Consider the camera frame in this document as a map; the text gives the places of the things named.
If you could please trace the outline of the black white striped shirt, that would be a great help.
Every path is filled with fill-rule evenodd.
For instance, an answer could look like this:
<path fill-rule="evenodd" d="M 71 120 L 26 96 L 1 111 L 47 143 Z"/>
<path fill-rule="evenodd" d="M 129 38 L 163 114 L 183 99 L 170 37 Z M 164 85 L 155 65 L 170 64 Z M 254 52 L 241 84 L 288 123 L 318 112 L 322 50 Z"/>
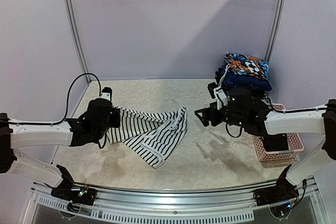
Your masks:
<path fill-rule="evenodd" d="M 154 169 L 165 163 L 187 132 L 185 107 L 163 113 L 121 108 L 120 116 L 120 127 L 111 128 L 107 140 L 125 144 Z"/>

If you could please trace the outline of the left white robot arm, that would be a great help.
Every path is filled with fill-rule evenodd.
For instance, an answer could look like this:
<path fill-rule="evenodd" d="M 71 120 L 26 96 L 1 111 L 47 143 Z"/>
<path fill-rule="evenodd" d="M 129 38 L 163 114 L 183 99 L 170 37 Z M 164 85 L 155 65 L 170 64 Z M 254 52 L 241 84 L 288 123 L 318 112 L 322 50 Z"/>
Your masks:
<path fill-rule="evenodd" d="M 78 195 L 73 178 L 61 166 L 53 167 L 19 151 L 21 147 L 62 145 L 69 147 L 99 144 L 107 131 L 120 127 L 120 109 L 103 98 L 91 100 L 77 119 L 54 122 L 11 121 L 1 114 L 1 173 L 22 175 L 52 188 L 67 200 Z"/>

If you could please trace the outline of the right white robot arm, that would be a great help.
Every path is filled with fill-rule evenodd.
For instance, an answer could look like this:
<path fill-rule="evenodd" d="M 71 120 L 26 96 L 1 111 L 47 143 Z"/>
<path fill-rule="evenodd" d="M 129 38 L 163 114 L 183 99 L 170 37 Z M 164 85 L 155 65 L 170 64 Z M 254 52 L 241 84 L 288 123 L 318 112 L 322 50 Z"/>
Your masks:
<path fill-rule="evenodd" d="M 324 137 L 313 151 L 284 171 L 284 180 L 271 190 L 276 201 L 284 200 L 291 194 L 292 186 L 335 161 L 334 99 L 313 108 L 280 111 L 254 97 L 248 89 L 233 88 L 228 94 L 214 89 L 213 93 L 216 101 L 194 112 L 204 126 L 225 123 L 258 137 L 287 133 L 316 133 Z"/>

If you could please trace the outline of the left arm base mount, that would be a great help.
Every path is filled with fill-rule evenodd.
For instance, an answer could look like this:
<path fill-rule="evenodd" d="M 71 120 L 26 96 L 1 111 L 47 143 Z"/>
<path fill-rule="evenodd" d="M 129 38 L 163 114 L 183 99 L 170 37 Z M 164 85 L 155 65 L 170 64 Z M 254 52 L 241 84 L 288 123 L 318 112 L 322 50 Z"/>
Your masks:
<path fill-rule="evenodd" d="M 51 195 L 59 199 L 71 201 L 73 204 L 92 206 L 97 196 L 97 190 L 86 184 L 76 186 L 72 176 L 65 167 L 60 165 L 56 165 L 56 167 L 61 172 L 62 181 L 57 187 L 52 188 Z"/>

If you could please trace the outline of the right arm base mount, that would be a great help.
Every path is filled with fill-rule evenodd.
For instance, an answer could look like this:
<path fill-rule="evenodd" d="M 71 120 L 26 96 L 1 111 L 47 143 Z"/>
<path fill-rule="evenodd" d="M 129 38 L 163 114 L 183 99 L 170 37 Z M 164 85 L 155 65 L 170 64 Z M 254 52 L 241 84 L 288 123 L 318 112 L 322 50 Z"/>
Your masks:
<path fill-rule="evenodd" d="M 263 189 L 257 189 L 253 192 L 253 199 L 257 206 L 271 205 L 287 200 L 294 200 L 289 204 L 289 209 L 300 203 L 302 197 L 296 185 L 287 181 L 286 175 L 280 175 L 275 185 Z"/>

